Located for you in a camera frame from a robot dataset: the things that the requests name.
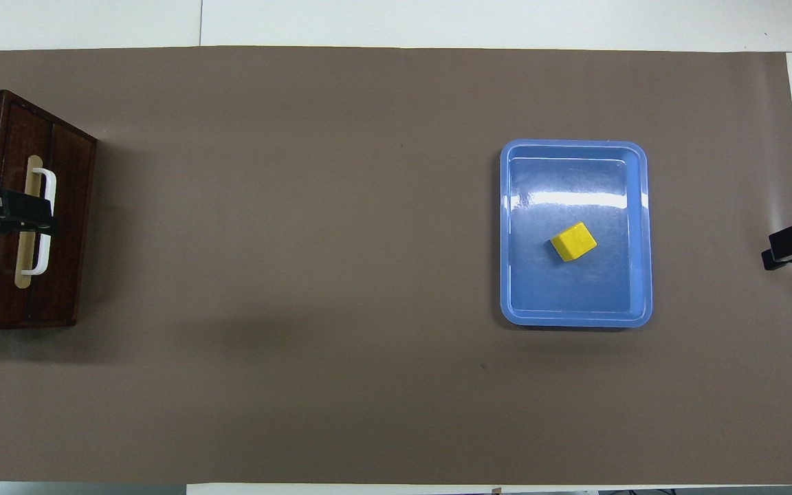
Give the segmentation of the blue plastic tray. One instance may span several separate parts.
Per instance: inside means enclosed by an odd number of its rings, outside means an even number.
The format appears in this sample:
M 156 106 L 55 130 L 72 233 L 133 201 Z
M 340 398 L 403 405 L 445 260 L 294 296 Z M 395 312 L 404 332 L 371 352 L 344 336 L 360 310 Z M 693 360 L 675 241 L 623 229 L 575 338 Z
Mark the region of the blue plastic tray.
M 625 141 L 516 139 L 500 152 L 500 310 L 526 327 L 629 329 L 653 313 L 648 160 Z M 549 239 L 582 222 L 597 247 Z

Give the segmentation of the brown table mat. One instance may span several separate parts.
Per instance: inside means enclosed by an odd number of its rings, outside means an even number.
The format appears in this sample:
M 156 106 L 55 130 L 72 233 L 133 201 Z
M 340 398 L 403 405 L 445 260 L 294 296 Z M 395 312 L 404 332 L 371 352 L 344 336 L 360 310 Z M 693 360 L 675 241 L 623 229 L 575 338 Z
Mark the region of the brown table mat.
M 0 481 L 792 485 L 783 54 L 0 52 L 98 139 L 78 323 L 0 331 Z M 648 156 L 654 310 L 521 329 L 516 138 Z

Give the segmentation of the yellow cube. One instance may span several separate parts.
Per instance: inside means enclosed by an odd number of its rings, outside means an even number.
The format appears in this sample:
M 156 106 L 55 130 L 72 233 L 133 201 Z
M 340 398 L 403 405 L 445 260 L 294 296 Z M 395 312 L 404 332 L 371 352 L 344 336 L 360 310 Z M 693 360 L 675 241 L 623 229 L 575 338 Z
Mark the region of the yellow cube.
M 585 223 L 577 222 L 549 239 L 564 263 L 575 262 L 597 247 L 596 238 Z

